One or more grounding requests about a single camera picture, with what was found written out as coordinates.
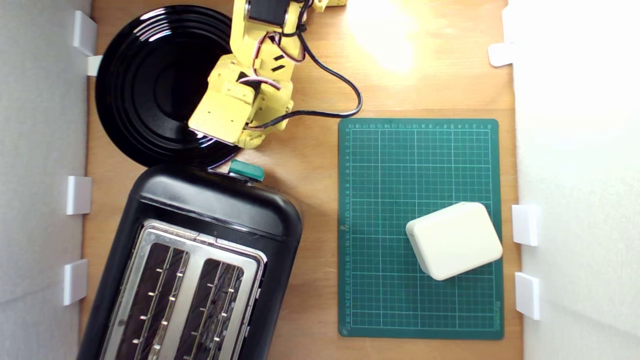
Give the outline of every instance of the white wall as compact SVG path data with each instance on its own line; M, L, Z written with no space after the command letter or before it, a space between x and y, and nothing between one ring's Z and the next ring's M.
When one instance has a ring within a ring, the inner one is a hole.
M640 359L640 4L510 6L518 192L542 216L525 360Z
M84 175L86 57L74 10L90 0L0 1L0 358L72 359L78 304L62 306L64 264L80 258L82 218L65 215Z

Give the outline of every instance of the toaster slot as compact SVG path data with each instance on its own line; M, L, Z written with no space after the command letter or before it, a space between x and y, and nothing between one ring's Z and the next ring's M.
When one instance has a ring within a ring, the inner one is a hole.
M166 334L188 261L189 254L183 250L160 243L151 245L126 320L118 359L157 355L157 345Z
M205 261L176 360L220 359L231 319L241 322L245 313L236 309L238 296L247 296L241 289L243 276L240 266L215 259Z

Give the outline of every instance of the green cutting mat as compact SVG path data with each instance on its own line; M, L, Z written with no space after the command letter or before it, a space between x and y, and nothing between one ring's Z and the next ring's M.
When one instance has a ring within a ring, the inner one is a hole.
M497 121L346 119L339 133L340 334L501 339L502 260L436 281L404 231L411 219L476 201L502 239Z

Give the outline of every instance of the teal button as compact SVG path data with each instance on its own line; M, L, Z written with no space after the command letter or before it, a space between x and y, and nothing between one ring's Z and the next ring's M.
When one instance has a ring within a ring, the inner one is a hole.
M259 166L245 163L236 159L231 160L231 166L229 166L229 174L231 173L246 176L256 181L264 180L264 169Z

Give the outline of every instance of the white rounded block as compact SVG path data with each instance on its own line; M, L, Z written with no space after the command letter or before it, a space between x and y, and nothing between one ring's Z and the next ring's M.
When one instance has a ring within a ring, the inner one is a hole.
M502 256L502 244L484 205L460 202L406 225L422 271L445 280Z

